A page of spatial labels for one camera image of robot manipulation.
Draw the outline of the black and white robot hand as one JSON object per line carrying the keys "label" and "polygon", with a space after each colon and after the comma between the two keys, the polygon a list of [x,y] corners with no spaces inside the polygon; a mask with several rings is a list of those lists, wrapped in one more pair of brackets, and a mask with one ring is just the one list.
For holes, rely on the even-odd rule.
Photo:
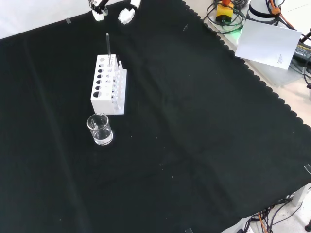
{"label": "black and white robot hand", "polygon": [[[113,5],[121,0],[89,0],[88,4],[92,10],[93,17],[96,21],[103,21],[106,16],[108,16],[108,5]],[[135,16],[136,11],[141,5],[141,0],[131,0],[130,9],[124,8],[119,13],[118,20],[121,24],[126,25],[132,21]]]}

